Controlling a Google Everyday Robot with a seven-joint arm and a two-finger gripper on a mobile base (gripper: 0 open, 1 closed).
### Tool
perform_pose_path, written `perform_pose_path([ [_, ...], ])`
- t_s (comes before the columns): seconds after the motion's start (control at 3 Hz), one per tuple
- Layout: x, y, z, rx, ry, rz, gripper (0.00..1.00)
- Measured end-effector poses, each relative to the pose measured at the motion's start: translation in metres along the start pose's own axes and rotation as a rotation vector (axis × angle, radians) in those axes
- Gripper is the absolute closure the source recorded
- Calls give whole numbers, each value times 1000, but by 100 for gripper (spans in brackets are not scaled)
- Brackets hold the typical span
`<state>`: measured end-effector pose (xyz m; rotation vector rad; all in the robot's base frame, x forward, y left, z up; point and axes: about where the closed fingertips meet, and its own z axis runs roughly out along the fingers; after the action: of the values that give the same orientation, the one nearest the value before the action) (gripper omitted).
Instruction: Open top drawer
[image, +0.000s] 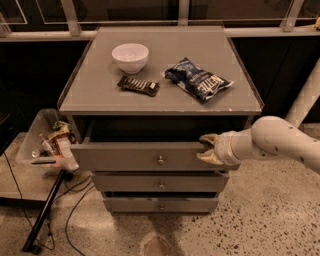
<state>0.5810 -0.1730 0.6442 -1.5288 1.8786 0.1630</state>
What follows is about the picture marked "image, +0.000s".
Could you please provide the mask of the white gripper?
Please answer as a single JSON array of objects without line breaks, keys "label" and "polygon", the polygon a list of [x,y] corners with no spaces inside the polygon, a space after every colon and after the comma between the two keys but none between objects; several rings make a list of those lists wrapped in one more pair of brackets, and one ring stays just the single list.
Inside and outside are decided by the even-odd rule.
[{"label": "white gripper", "polygon": [[199,140],[201,143],[214,146],[203,153],[197,153],[196,156],[201,161],[213,165],[237,165],[240,160],[235,156],[232,150],[232,138],[235,135],[234,131],[224,132],[220,135],[211,133],[202,135]]}]

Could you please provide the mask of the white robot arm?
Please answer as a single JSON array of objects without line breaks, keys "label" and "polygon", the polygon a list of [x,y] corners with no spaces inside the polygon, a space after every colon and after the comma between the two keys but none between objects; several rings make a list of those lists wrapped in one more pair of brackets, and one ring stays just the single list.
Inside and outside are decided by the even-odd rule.
[{"label": "white robot arm", "polygon": [[264,116],[249,129],[200,137],[205,151],[197,157],[214,165],[237,165],[243,160],[294,159],[320,173],[320,141],[303,133],[299,126],[320,96],[320,60],[294,101],[287,116]]}]

